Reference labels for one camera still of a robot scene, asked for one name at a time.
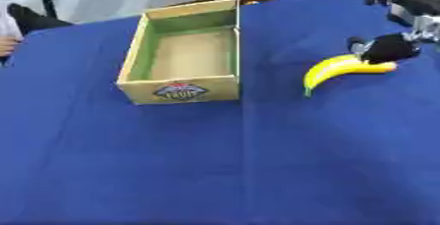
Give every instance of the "table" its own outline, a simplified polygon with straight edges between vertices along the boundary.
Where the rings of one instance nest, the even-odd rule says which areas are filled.
[[[435,223],[433,48],[303,98],[304,72],[346,37],[403,30],[385,12],[362,0],[243,7],[243,98],[227,102],[133,106],[114,82],[136,18],[30,35],[0,71],[0,221]]]

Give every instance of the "banana stem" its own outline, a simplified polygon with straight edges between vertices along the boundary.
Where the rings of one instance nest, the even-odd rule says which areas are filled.
[[[304,96],[310,98],[311,97],[311,89],[307,87],[304,91]]]

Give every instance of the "printed logo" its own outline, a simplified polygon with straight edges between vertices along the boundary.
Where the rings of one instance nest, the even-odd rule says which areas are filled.
[[[187,101],[207,92],[208,90],[206,88],[202,88],[196,85],[174,83],[168,84],[160,88],[159,90],[154,92],[154,94],[167,99]]]

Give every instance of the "cardboard box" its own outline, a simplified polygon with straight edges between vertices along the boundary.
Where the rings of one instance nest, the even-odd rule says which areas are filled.
[[[238,99],[239,83],[238,0],[147,11],[117,80],[135,104]]]

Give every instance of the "banana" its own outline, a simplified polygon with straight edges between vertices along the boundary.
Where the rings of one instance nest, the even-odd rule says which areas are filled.
[[[304,76],[304,95],[311,97],[311,91],[323,82],[349,73],[379,74],[392,72],[397,69],[397,63],[368,64],[361,61],[357,55],[343,55],[326,59],[312,67]]]

